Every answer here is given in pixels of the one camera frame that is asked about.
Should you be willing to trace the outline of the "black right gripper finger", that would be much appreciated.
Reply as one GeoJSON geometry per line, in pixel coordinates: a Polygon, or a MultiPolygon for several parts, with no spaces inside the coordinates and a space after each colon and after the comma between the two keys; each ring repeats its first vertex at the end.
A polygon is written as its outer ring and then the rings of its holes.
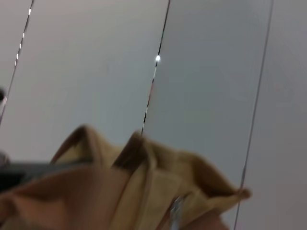
{"type": "Polygon", "coordinates": [[[13,187],[28,183],[52,173],[88,165],[92,160],[75,160],[66,163],[12,163],[0,167],[0,190],[6,191],[13,187]]]}

